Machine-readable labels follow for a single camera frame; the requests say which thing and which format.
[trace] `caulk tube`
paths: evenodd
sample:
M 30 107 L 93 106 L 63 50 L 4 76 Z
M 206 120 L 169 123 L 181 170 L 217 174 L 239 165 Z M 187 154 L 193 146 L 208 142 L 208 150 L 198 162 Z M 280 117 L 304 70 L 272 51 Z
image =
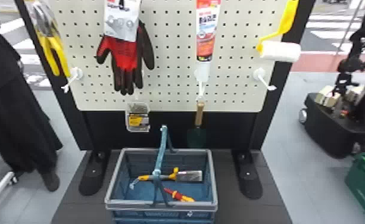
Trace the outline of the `caulk tube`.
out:
M 196 0 L 196 80 L 208 81 L 221 0 Z

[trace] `paint roller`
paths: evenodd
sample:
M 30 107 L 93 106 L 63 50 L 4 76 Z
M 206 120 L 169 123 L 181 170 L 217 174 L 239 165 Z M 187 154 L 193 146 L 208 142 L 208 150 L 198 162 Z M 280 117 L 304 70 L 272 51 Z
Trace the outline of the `paint roller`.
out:
M 291 29 L 295 20 L 298 4 L 299 0 L 288 0 L 277 32 L 260 38 L 259 43 L 256 46 L 256 50 L 260 53 L 260 58 L 285 62 L 295 62 L 299 59 L 301 53 L 299 44 L 267 41 L 275 36 L 283 35 Z

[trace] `yellow label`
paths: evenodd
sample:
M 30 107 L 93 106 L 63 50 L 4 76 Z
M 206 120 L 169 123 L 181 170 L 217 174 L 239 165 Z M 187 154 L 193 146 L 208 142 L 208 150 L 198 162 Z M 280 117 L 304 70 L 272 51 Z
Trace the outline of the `yellow label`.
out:
M 129 126 L 137 127 L 141 125 L 143 117 L 129 116 Z

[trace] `yellow pliers handle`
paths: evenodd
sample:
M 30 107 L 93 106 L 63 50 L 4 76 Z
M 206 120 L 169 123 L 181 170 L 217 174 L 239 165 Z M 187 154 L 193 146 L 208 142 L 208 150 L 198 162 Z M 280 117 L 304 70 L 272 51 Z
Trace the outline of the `yellow pliers handle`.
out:
M 58 39 L 56 39 L 55 37 L 46 37 L 39 33 L 38 33 L 38 39 L 39 39 L 40 44 L 42 45 L 46 60 L 48 61 L 53 74 L 55 76 L 59 76 L 60 69 L 53 56 L 52 50 L 54 50 L 54 52 L 57 54 L 57 57 L 60 61 L 60 66 L 64 72 L 64 75 L 66 77 L 70 77 L 70 71 L 68 69 L 67 59 L 64 55 L 64 51 L 63 51 L 61 44 L 58 42 Z
M 70 71 L 68 69 L 67 58 L 65 57 L 63 48 L 59 41 L 55 37 L 47 37 L 50 43 L 50 47 L 56 52 L 57 57 L 60 61 L 60 66 L 66 77 L 70 77 Z

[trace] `pegboard hook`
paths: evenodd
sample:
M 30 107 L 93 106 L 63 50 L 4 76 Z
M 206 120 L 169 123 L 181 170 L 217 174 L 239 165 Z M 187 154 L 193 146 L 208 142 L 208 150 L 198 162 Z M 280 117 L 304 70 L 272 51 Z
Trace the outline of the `pegboard hook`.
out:
M 199 92 L 198 96 L 196 97 L 196 101 L 198 101 L 199 99 L 204 99 L 204 91 L 205 87 L 203 86 L 203 82 L 199 81 Z
M 70 90 L 71 82 L 74 82 L 75 80 L 79 80 L 83 77 L 83 72 L 78 67 L 73 67 L 71 69 L 71 78 L 68 80 L 68 83 L 61 87 L 63 89 L 64 93 L 68 93 Z
M 269 91 L 274 91 L 277 89 L 275 85 L 269 86 L 267 82 L 264 80 L 266 75 L 266 71 L 263 68 L 258 68 L 253 72 L 253 78 L 257 81 L 260 81 Z

